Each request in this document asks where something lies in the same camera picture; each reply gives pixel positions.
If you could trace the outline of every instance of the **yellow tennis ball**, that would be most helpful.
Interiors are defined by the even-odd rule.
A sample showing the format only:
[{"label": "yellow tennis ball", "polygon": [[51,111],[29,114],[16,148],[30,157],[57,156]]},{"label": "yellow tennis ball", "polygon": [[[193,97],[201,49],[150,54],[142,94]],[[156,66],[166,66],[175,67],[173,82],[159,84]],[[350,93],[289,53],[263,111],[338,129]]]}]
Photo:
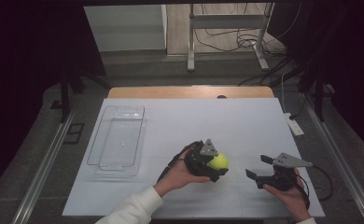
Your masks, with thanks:
[{"label": "yellow tennis ball", "polygon": [[219,153],[216,157],[214,157],[207,165],[215,170],[220,169],[229,169],[229,161],[228,158],[223,153]]}]

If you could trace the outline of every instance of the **transparent plastic container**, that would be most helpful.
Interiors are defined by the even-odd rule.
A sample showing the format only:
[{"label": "transparent plastic container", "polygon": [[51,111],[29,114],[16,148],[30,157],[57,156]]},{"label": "transparent plastic container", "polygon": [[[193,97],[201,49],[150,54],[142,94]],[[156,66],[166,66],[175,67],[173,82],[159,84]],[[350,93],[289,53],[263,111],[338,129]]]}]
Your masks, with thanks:
[{"label": "transparent plastic container", "polygon": [[145,131],[145,109],[140,105],[109,105],[95,131],[88,165],[97,175],[137,175]]}]

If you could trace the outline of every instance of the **white wall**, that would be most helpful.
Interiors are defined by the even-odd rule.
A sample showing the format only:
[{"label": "white wall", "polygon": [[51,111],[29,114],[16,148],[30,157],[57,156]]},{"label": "white wall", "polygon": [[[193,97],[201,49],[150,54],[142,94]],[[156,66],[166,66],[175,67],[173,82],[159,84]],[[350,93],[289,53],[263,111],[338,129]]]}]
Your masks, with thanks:
[{"label": "white wall", "polygon": [[166,48],[161,6],[85,7],[85,11],[100,51]]}]

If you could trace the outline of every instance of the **human hand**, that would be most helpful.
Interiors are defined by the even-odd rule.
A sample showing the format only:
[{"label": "human hand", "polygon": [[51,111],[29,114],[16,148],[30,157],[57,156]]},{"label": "human hand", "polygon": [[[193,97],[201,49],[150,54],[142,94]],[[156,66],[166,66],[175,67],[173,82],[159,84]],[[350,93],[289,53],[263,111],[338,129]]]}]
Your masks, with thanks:
[{"label": "human hand", "polygon": [[174,166],[167,172],[167,174],[153,188],[162,197],[173,189],[181,189],[189,183],[205,183],[210,181],[208,176],[192,175],[184,163],[185,156],[190,149],[186,150],[179,159],[175,162]]},{"label": "human hand", "polygon": [[[295,173],[296,175],[299,175],[299,171],[296,168]],[[299,177],[297,179],[298,184],[303,188],[301,179]],[[292,218],[296,222],[301,222],[311,217],[307,211],[303,196],[295,187],[287,191],[282,191],[265,184],[263,188],[272,195],[274,195],[276,198],[278,198],[284,204],[284,206],[287,208],[288,212],[292,215]]]}]

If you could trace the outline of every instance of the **metal bracket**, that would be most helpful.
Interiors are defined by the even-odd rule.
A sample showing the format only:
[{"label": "metal bracket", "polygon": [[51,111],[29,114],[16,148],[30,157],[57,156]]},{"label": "metal bracket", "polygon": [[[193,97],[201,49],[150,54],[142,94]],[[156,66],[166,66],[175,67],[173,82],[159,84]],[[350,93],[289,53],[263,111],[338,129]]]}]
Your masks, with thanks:
[{"label": "metal bracket", "polygon": [[273,165],[278,165],[286,168],[295,167],[312,167],[313,164],[308,161],[303,161],[299,158],[293,157],[286,153],[281,153],[277,158],[273,160]]},{"label": "metal bracket", "polygon": [[200,154],[203,156],[217,156],[217,150],[211,142],[211,139],[207,139],[202,150],[200,150]]}]

